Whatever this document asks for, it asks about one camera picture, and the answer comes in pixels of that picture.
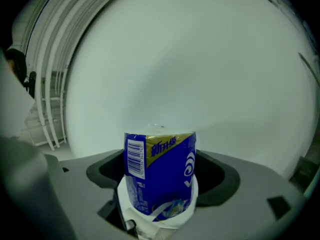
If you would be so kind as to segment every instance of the barcode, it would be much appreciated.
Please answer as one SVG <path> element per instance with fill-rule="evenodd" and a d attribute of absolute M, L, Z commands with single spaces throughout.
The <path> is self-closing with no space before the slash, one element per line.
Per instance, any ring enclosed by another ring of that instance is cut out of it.
<path fill-rule="evenodd" d="M 140 179 L 145 179 L 144 142 L 128 139 L 127 154 L 129 173 Z"/>

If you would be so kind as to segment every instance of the gray panel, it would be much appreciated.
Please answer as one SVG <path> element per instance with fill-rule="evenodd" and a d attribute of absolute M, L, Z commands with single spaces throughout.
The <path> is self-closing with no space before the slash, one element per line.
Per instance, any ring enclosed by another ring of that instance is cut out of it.
<path fill-rule="evenodd" d="M 263 165 L 203 152 L 235 168 L 240 175 L 240 186 L 223 205 L 197 207 L 191 219 L 172 236 L 174 240 L 259 238 L 262 236 L 259 233 L 266 229 L 269 229 L 269 238 L 273 238 L 273 228 L 279 232 L 278 224 L 283 220 L 276 221 L 267 198 L 283 196 L 293 210 L 300 209 L 306 202 L 293 185 Z"/>
<path fill-rule="evenodd" d="M 96 212 L 109 200 L 113 199 L 114 191 L 109 188 L 101 188 L 89 180 L 87 177 L 87 168 L 117 151 L 118 150 L 112 150 L 101 154 L 60 162 L 62 167 L 69 170 L 65 172 L 65 180 L 78 191 L 79 195 L 81 195 Z"/>

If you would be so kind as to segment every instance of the white curved wall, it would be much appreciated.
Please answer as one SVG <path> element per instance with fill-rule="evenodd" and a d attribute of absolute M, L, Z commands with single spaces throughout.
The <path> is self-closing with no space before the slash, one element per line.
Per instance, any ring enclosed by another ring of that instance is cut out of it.
<path fill-rule="evenodd" d="M 74 61 L 66 126 L 77 157 L 123 147 L 149 123 L 196 130 L 197 148 L 287 177 L 312 140 L 305 37 L 267 0 L 118 0 Z"/>

